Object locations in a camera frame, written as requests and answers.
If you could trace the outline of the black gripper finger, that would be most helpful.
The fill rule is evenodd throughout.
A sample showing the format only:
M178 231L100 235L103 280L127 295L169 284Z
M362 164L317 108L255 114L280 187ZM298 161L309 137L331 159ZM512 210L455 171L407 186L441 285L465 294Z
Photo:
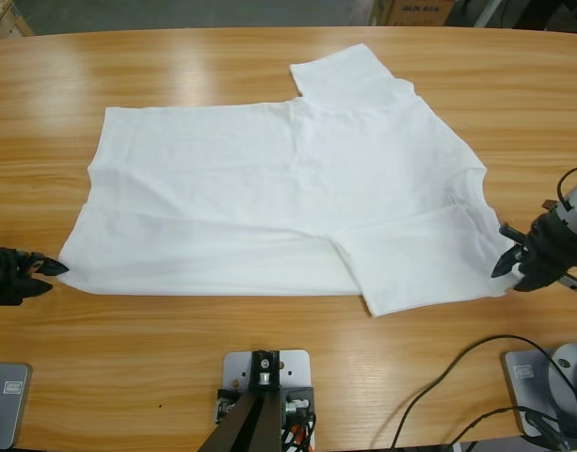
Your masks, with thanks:
M69 269L58 260L33 252L29 256L28 273L39 273L45 276L56 277L67 273Z
M14 282L14 292L20 299L39 297L52 288L50 283L33 278L19 278Z
M512 286L514 291L531 292L536 289L535 281L532 278L529 278L527 275L519 272L518 270L513 270L511 274L515 279L515 283Z
M513 267L524 257L524 246L515 244L507 250L497 261L491 272L491 278L499 278L510 273Z

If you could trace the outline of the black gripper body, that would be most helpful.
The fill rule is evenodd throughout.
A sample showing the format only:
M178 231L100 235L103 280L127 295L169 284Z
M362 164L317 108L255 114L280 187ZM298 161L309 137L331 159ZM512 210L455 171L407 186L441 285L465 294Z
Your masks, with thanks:
M539 216L526 236L526 257L521 273L535 281L536 289L562 282L577 291L577 278L569 270L577 266L577 234L556 211Z
M0 248L0 306L19 306L33 296L33 285L24 268L28 257L25 251Z

